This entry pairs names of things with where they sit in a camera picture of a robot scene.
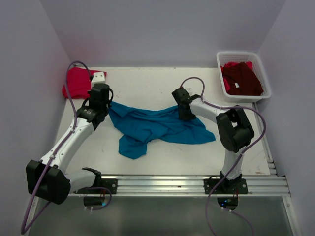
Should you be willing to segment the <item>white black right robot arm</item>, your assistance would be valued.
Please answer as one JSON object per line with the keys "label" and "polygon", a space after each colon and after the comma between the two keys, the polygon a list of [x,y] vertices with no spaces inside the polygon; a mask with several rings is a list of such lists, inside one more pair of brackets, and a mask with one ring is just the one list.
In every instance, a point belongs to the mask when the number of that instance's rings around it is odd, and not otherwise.
{"label": "white black right robot arm", "polygon": [[201,116],[217,125],[220,142],[225,148],[225,157],[219,174],[219,185],[214,193],[235,190],[242,180],[241,152],[254,137],[254,130],[244,110],[236,107],[224,110],[218,105],[212,107],[202,101],[199,95],[189,95],[184,88],[174,90],[172,96],[178,106],[179,119],[188,121]]}

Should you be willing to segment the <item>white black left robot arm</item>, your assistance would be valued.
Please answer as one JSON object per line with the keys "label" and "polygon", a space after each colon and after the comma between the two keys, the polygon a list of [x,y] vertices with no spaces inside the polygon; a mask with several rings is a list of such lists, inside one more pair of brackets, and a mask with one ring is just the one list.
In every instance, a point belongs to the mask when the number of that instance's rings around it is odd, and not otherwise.
{"label": "white black left robot arm", "polygon": [[70,127],[51,150],[40,160],[26,166],[30,194],[60,205],[69,194],[82,189],[99,190],[101,172],[83,168],[67,174],[66,170],[77,150],[93,134],[109,113],[113,91],[107,84],[94,84]]}

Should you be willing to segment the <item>blue t shirt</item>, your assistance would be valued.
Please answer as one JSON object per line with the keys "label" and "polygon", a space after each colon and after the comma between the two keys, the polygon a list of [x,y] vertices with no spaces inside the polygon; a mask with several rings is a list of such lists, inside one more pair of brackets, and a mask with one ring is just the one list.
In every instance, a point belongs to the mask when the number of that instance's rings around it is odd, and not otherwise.
{"label": "blue t shirt", "polygon": [[216,140],[198,118],[180,120],[177,106],[151,111],[112,102],[110,119],[123,135],[119,139],[119,154],[137,159],[146,155],[150,141],[198,145]]}

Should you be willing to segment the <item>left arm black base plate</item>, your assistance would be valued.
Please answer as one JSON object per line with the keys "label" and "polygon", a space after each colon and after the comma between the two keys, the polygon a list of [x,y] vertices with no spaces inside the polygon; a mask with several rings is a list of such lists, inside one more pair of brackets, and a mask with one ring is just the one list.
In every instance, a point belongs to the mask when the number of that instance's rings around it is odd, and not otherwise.
{"label": "left arm black base plate", "polygon": [[108,194],[107,190],[100,189],[100,187],[107,188],[112,194],[117,193],[118,180],[116,178],[101,178],[92,187],[87,187],[75,191],[76,194]]}

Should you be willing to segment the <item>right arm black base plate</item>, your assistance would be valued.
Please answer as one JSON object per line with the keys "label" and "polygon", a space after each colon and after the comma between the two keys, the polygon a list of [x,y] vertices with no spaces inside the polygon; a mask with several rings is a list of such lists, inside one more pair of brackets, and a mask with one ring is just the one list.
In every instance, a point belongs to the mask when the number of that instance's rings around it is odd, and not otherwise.
{"label": "right arm black base plate", "polygon": [[214,190],[213,188],[220,181],[220,178],[211,176],[210,178],[203,179],[205,194],[248,194],[247,182],[244,178],[238,177],[233,180],[225,179],[220,185],[218,185]]}

